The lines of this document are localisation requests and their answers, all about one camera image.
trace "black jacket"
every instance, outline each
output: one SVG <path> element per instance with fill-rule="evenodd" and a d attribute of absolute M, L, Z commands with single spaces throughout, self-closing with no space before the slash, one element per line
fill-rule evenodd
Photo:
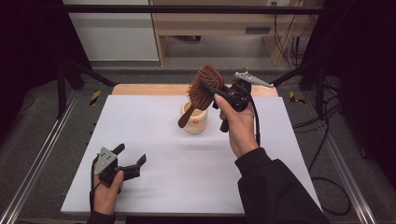
<path fill-rule="evenodd" d="M 330 223 L 300 181 L 280 160 L 259 147 L 235 161 L 242 174 L 239 194 L 248 224 Z M 88 224 L 114 223 L 93 212 Z"/>

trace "cream-colored cup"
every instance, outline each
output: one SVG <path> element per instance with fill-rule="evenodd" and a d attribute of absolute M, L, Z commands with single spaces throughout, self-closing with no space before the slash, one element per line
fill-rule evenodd
<path fill-rule="evenodd" d="M 180 115 L 186 113 L 186 111 L 190 108 L 191 102 L 188 101 L 180 108 Z M 198 134 L 204 131 L 207 124 L 207 109 L 202 111 L 199 109 L 194 109 L 192 112 L 189 121 L 187 122 L 184 130 L 191 134 Z"/>

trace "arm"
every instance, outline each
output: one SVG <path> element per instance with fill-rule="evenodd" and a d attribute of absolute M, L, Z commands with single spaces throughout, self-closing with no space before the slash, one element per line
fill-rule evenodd
<path fill-rule="evenodd" d="M 215 100 L 220 118 L 229 121 L 247 223 L 329 223 L 288 167 L 280 160 L 272 161 L 256 143 L 251 105 L 237 113 L 221 96 L 215 95 Z"/>
<path fill-rule="evenodd" d="M 119 171 L 115 176 L 110 188 L 105 186 L 98 175 L 93 178 L 96 186 L 93 197 L 93 211 L 87 224 L 112 224 L 115 222 L 114 207 L 116 206 L 119 188 L 123 182 L 123 171 Z"/>

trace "table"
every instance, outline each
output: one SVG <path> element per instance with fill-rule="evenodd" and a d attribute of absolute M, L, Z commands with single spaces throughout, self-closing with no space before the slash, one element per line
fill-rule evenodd
<path fill-rule="evenodd" d="M 242 216 L 236 182 L 239 171 L 219 131 L 219 111 L 209 107 L 208 126 L 190 135 L 177 127 L 178 110 L 187 100 L 188 85 L 121 84 L 107 98 L 62 212 L 88 215 L 90 168 L 100 147 L 126 148 L 119 165 L 134 164 L 143 153 L 148 161 L 141 176 L 124 182 L 116 212 L 127 216 Z M 262 117 L 262 145 L 272 159 L 280 158 L 319 205 L 282 98 L 275 89 L 253 86 Z"/>

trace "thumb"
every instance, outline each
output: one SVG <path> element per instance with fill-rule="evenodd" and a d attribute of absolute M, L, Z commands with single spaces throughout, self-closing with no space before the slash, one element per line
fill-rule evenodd
<path fill-rule="evenodd" d="M 221 112 L 227 117 L 227 119 L 232 120 L 235 116 L 235 110 L 231 105 L 220 95 L 215 94 L 216 104 L 221 109 Z"/>
<path fill-rule="evenodd" d="M 111 184 L 110 190 L 114 191 L 116 194 L 118 193 L 119 188 L 122 185 L 123 176 L 124 176 L 124 172 L 118 171 L 116 176 L 114 177 L 113 183 Z"/>

